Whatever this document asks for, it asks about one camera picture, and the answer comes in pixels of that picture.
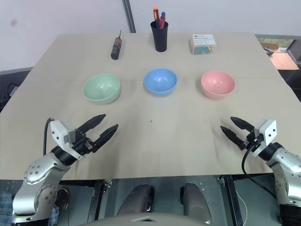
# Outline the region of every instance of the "table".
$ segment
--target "table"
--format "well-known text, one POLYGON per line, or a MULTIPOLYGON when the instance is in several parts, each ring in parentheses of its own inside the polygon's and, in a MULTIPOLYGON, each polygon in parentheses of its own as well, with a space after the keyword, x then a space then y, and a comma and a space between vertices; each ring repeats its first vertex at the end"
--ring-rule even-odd
MULTIPOLYGON (((48 117, 75 128, 105 113, 104 121, 87 135, 96 139, 109 126, 119 129, 97 153, 76 162, 63 177, 73 179, 240 174, 243 153, 221 132, 222 124, 246 135, 230 121, 237 116, 252 124, 277 120, 276 141, 301 154, 301 106, 250 33, 214 34, 212 55, 189 52, 189 34, 169 34, 167 52, 154 50, 151 34, 124 34, 120 59, 110 58, 115 34, 60 36, 27 76, 0 115, 0 179, 22 179, 26 167, 42 156, 43 129, 48 117), (248 51, 243 51, 247 43, 248 51), (167 97, 152 96, 144 75, 166 67, 178 76, 167 97), (199 90, 200 76, 223 70, 237 83, 229 97, 212 100, 199 90), (109 105, 95 105, 82 86, 99 73, 120 78, 121 95, 109 105)), ((55 145, 50 132, 48 151, 55 145)), ((249 173, 270 169, 249 157, 249 173)))

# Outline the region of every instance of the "green bowl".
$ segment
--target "green bowl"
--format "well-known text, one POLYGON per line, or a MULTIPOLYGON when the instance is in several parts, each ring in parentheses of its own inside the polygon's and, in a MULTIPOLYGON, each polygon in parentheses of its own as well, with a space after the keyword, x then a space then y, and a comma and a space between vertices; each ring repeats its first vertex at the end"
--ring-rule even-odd
POLYGON ((95 103, 111 103, 120 95, 120 81, 112 74, 99 74, 84 84, 83 95, 95 103))

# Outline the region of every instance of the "pen holder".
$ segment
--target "pen holder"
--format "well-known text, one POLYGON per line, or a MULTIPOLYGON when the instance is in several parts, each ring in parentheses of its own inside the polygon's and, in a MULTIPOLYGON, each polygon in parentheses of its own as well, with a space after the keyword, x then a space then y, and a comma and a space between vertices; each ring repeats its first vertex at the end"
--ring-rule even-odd
POLYGON ((156 21, 151 22, 150 26, 154 36, 156 51, 166 51, 168 22, 165 22, 163 29, 157 29, 156 21))

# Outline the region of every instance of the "screwdriver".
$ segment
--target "screwdriver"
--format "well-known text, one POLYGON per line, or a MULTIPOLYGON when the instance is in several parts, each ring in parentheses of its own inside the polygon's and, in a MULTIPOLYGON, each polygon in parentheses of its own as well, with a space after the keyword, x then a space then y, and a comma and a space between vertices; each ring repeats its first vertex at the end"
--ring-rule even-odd
POLYGON ((120 38, 120 34, 121 34, 121 30, 120 30, 119 36, 117 38, 115 38, 113 49, 112 49, 112 52, 111 52, 111 57, 112 57, 113 60, 117 60, 118 57, 119 57, 121 43, 122 43, 121 38, 120 38))

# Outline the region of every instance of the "box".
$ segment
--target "box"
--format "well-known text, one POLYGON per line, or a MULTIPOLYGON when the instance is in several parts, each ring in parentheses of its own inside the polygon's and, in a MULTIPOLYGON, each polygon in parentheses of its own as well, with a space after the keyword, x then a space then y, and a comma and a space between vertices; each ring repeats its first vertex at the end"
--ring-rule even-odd
POLYGON ((212 34, 194 34, 192 35, 192 54, 208 54, 211 53, 216 43, 212 34))

